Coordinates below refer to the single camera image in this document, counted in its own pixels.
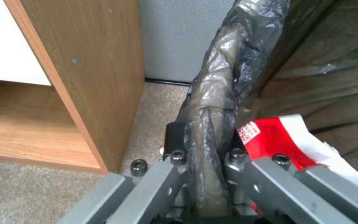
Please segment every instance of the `bolt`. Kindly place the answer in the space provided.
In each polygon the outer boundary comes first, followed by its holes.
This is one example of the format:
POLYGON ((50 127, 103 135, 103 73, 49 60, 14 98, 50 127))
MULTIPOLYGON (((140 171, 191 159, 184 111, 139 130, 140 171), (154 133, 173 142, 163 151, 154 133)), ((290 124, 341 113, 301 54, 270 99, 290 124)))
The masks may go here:
POLYGON ((186 155, 182 150, 174 150, 171 153, 171 163, 173 165, 184 165, 186 163, 186 155))
POLYGON ((291 166, 291 160, 288 158, 288 156, 283 154, 276 154, 272 157, 272 160, 277 163, 280 167, 282 167, 285 170, 288 170, 291 166))
POLYGON ((234 148, 229 152, 230 161, 243 161, 246 158, 246 151, 240 148, 234 148))
POLYGON ((142 177, 147 171, 147 162, 144 159, 135 159, 131 163, 131 174, 135 177, 142 177))
POLYGON ((78 64, 77 58, 73 58, 73 59, 71 60, 71 63, 73 63, 73 65, 77 65, 77 64, 78 64))

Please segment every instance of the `black nut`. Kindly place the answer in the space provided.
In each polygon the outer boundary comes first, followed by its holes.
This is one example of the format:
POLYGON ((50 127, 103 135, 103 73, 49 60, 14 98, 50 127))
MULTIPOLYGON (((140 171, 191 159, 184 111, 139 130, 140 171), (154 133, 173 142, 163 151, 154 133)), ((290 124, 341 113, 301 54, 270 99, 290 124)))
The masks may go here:
POLYGON ((144 159, 135 159, 131 163, 131 174, 135 177, 142 177, 147 172, 147 162, 144 159))

